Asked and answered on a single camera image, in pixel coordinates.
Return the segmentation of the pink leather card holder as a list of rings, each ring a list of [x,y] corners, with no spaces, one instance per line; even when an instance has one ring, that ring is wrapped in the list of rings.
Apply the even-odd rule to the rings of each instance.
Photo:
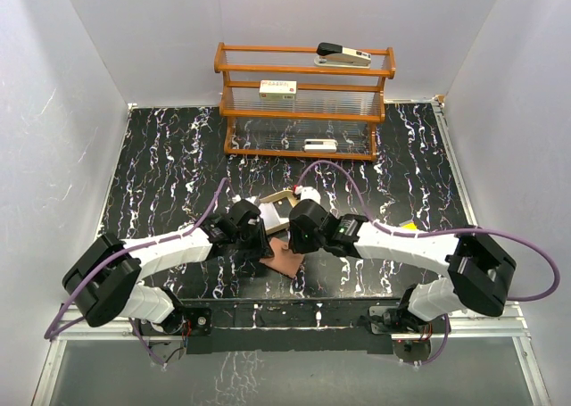
[[[275,237],[269,241],[269,245],[274,256],[261,258],[260,263],[286,277],[295,278],[298,270],[302,266],[305,256],[303,254],[293,253],[288,248],[287,242]]]

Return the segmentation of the beige wooden tray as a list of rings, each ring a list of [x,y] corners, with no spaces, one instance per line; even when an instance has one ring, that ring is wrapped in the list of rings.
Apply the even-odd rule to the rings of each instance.
[[[275,194],[272,194],[272,195],[269,195],[269,196],[266,196],[266,197],[261,198],[261,199],[260,199],[260,204],[261,204],[261,203],[272,203],[272,202],[279,201],[279,200],[284,199],[284,198],[290,201],[290,203],[291,203],[291,205],[292,205],[293,208],[294,208],[294,206],[298,203],[298,199],[294,196],[293,192],[292,192],[291,190],[286,189],[286,190],[283,190],[283,191],[281,191],[281,192],[277,192],[277,193],[275,193]],[[267,234],[270,235],[270,234],[275,234],[275,233],[277,233],[277,232],[267,232]]]

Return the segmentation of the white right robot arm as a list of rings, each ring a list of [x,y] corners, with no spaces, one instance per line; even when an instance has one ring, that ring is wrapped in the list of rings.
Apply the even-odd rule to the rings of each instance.
[[[438,274],[429,284],[409,287],[399,305],[383,316],[386,326],[410,332],[454,311],[501,316],[517,266],[484,233],[438,236],[391,228],[358,214],[337,218],[311,199],[290,211],[289,231],[294,253],[323,249],[336,257],[389,260]]]

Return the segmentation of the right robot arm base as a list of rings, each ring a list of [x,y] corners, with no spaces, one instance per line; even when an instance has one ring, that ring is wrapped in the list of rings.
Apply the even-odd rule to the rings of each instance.
[[[410,350],[413,345],[430,344],[435,335],[449,335],[451,325],[446,317],[440,316],[425,321],[397,305],[372,305],[363,311],[353,327],[364,328],[372,335],[404,336],[397,343]]]

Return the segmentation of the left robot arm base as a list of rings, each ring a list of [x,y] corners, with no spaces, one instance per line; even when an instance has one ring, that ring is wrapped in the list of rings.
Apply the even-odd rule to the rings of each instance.
[[[149,358],[154,365],[160,366],[165,371],[172,359],[188,348],[192,336],[209,336],[212,332],[212,310],[204,307],[185,307],[176,305],[175,309],[161,323],[151,323],[149,319],[128,318],[133,335],[143,345]],[[144,336],[144,322],[151,325],[152,331],[160,336],[177,336],[179,346],[167,356],[160,356],[154,351],[154,346],[149,337]]]

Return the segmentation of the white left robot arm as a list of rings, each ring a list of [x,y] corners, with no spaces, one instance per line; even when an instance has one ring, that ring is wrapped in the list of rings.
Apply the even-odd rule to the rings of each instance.
[[[247,258],[272,258],[262,205],[239,200],[224,214],[207,216],[198,228],[138,240],[99,236],[64,275],[62,286],[90,327],[117,317],[146,320],[173,334],[185,313],[166,288],[143,284],[145,278],[188,263],[224,256],[234,249]]]

